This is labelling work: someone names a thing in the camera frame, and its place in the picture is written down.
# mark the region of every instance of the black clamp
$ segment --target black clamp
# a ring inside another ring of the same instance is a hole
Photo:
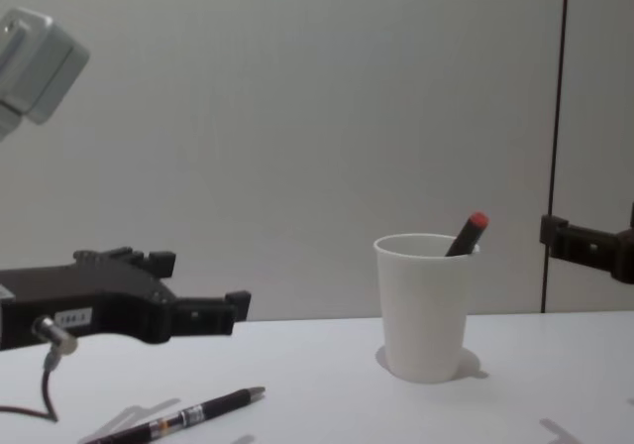
[[[634,283],[634,206],[630,229],[617,234],[571,225],[557,216],[542,216],[540,242],[552,258],[609,271],[616,280]]]

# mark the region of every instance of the cup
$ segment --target cup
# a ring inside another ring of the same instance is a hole
[[[401,379],[441,383],[458,370],[479,246],[445,257],[454,239],[399,234],[374,242],[385,357]]]

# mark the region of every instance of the white table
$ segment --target white table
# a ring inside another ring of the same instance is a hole
[[[481,371],[466,354],[462,378],[429,386],[377,362],[379,319],[245,323],[156,347],[89,337],[52,376],[60,423],[0,415],[0,440],[77,443],[131,406],[158,417],[264,385],[262,401],[160,442],[631,444],[633,332],[634,312],[472,316],[465,346]],[[46,350],[0,354],[0,401],[42,406]]]

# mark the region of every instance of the cable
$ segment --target cable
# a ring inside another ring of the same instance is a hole
[[[42,374],[42,400],[44,401],[47,412],[34,411],[26,407],[18,406],[0,406],[0,412],[12,412],[14,414],[23,414],[26,416],[38,417],[40,419],[57,422],[57,413],[55,412],[53,402],[51,401],[51,396],[49,395],[50,376],[51,372],[48,370],[45,370]]]

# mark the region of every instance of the pen tip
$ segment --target pen tip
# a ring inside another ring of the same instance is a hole
[[[251,401],[253,401],[254,399],[258,399],[260,396],[262,396],[264,394],[265,391],[266,391],[265,387],[249,388],[249,394],[251,395]]]

